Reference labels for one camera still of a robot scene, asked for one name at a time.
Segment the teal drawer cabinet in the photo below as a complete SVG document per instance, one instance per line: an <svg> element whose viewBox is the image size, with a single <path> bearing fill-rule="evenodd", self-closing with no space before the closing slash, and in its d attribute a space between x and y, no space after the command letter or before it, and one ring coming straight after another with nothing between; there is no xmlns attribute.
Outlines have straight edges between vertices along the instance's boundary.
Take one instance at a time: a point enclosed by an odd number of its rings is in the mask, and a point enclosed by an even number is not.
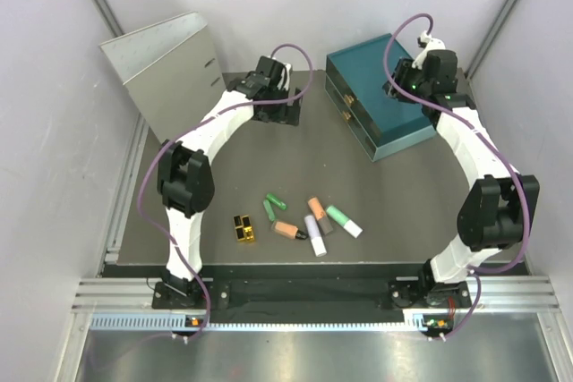
<svg viewBox="0 0 573 382"><path fill-rule="evenodd" d="M420 105L387 96L383 55L385 34L326 56L325 90L371 161L429 140L435 130ZM355 102L349 106L344 95Z"/></svg>

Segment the peach tube grey cap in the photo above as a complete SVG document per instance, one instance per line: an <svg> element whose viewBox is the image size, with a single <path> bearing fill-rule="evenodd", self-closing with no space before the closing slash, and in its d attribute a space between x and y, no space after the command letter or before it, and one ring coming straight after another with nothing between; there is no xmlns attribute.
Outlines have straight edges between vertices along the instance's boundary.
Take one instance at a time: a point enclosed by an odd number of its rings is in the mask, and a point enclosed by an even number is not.
<svg viewBox="0 0 573 382"><path fill-rule="evenodd" d="M326 213L326 210L321 205L321 202L316 196L312 196L307 200L307 204L314 215L314 218L324 235L329 235L333 233L334 228L329 221L329 217Z"/></svg>

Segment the peach bottle black cap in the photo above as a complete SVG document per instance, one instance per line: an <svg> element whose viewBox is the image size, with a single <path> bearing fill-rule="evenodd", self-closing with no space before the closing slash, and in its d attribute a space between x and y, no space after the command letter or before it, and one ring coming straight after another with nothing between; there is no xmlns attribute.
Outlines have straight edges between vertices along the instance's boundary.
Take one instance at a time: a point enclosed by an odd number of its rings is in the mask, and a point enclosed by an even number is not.
<svg viewBox="0 0 573 382"><path fill-rule="evenodd" d="M286 223L284 221L275 220L271 225L271 230L283 237L290 240L304 241L308 239L308 234L299 229L296 225Z"/></svg>

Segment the mint green white tube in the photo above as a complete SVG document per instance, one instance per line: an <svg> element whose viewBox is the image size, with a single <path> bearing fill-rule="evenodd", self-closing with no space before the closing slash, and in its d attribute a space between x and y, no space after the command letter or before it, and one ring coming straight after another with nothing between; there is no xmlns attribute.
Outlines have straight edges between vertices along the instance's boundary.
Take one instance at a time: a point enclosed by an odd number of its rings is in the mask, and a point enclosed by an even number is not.
<svg viewBox="0 0 573 382"><path fill-rule="evenodd" d="M363 232L357 223L334 205L327 206L326 213L352 237L357 238Z"/></svg>

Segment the lavender white tube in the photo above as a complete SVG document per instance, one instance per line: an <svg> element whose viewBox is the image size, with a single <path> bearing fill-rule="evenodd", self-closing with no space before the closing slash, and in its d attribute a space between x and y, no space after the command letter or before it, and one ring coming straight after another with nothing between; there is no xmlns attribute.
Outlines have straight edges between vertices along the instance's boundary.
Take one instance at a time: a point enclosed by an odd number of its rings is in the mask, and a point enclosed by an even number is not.
<svg viewBox="0 0 573 382"><path fill-rule="evenodd" d="M320 228L313 215L304 217L305 226L311 241L312 249L316 257L323 257L327 254Z"/></svg>

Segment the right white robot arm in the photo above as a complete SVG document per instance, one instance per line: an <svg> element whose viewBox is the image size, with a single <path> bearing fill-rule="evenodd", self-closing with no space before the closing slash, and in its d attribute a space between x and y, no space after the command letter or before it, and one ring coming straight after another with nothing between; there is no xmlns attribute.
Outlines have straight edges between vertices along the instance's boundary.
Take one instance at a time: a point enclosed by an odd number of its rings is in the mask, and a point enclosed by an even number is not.
<svg viewBox="0 0 573 382"><path fill-rule="evenodd" d="M389 283L390 297L400 308L436 307L461 297L470 271L501 251L522 245L533 225L540 184L535 176L522 175L502 162L475 103L458 92L457 69L455 52L430 49L415 60L400 59L383 86L390 98L422 105L469 186L455 238L422 265L417 280Z"/></svg>

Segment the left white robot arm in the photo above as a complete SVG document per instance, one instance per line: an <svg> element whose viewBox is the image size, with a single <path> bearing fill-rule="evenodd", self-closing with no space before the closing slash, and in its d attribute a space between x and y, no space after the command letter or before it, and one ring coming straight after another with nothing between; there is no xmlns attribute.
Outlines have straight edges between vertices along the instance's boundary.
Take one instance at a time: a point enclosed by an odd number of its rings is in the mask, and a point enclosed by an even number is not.
<svg viewBox="0 0 573 382"><path fill-rule="evenodd" d="M301 102L287 100L291 73L291 64L262 56L253 71L229 83L205 116L209 122L169 145L158 161L157 190L177 244L169 245L155 308L205 305L203 287L193 274L202 269L201 221L215 193L211 165L231 136L249 121L298 125Z"/></svg>

